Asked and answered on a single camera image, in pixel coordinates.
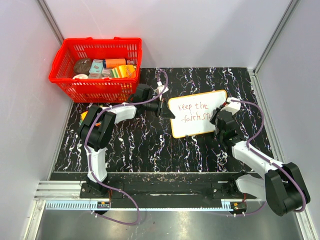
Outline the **yellow-framed whiteboard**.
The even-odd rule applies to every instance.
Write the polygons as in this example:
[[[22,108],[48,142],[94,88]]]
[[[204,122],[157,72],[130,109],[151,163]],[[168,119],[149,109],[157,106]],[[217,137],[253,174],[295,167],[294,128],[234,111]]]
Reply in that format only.
[[[175,118],[170,120],[172,136],[178,139],[213,132],[215,125],[210,123],[213,110],[226,100],[227,92],[225,90],[169,99],[168,107],[175,115]]]

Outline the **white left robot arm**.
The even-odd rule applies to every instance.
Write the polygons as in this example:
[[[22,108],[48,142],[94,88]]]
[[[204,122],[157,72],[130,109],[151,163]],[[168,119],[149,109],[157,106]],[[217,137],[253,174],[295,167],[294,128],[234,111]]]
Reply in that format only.
[[[89,108],[78,130],[80,139],[86,144],[85,152],[89,167],[85,183],[81,186],[82,198],[89,193],[103,198],[108,193],[108,185],[104,182],[108,176],[106,149],[115,124],[131,120],[144,111],[153,112],[158,118],[176,118],[169,109],[166,99],[161,96],[153,98],[152,95],[152,88],[140,83],[127,102],[107,108],[98,105]]]

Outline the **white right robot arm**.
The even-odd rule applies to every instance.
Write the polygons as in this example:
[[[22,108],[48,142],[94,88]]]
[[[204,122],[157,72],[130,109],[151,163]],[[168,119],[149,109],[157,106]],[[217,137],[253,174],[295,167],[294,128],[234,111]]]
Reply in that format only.
[[[249,194],[262,199],[278,216],[302,212],[311,197],[299,167],[279,162],[245,140],[236,129],[235,113],[238,108],[221,105],[213,110],[209,120],[215,126],[215,137],[224,152],[245,163],[259,177],[238,173],[227,186],[228,194],[239,198]]]

